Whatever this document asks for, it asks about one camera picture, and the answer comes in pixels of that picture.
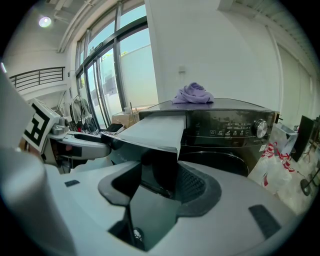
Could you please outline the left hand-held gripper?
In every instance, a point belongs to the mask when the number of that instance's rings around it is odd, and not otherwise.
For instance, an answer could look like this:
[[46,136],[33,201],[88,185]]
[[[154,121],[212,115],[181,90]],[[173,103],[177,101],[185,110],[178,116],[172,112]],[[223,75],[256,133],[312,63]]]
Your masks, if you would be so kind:
[[35,113],[22,135],[21,149],[57,167],[60,174],[111,153],[99,135],[70,131],[68,120],[44,102],[34,98],[28,104]]

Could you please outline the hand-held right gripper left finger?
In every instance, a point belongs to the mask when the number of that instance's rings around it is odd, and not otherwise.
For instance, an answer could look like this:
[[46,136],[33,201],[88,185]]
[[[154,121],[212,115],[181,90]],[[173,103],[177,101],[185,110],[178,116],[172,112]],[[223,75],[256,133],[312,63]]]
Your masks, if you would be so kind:
[[130,199],[138,189],[141,165],[129,161],[60,174],[45,165],[51,199],[67,228],[75,256],[144,256],[134,246]]

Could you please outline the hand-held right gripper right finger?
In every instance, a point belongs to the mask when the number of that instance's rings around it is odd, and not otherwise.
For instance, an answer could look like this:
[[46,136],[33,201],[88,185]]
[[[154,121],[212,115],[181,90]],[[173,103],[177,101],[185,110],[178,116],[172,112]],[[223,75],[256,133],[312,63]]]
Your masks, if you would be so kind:
[[252,180],[208,166],[180,161],[179,166],[220,190],[203,203],[214,206],[201,216],[179,217],[149,251],[152,256],[269,256],[290,237],[298,217]]

